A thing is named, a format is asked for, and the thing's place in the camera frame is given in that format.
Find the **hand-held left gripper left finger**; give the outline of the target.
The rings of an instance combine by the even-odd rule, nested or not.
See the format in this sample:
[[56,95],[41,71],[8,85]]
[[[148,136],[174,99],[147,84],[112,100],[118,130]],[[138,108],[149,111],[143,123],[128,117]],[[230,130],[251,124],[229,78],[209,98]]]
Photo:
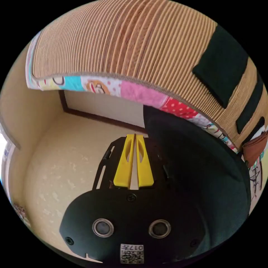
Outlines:
[[135,135],[126,136],[122,154],[113,180],[118,188],[129,188],[131,184]]

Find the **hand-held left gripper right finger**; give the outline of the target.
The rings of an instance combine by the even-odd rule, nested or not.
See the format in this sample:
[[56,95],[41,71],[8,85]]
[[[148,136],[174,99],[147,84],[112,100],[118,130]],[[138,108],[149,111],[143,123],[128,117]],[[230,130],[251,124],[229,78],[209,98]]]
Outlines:
[[136,135],[136,152],[138,187],[152,187],[154,179],[143,135]]

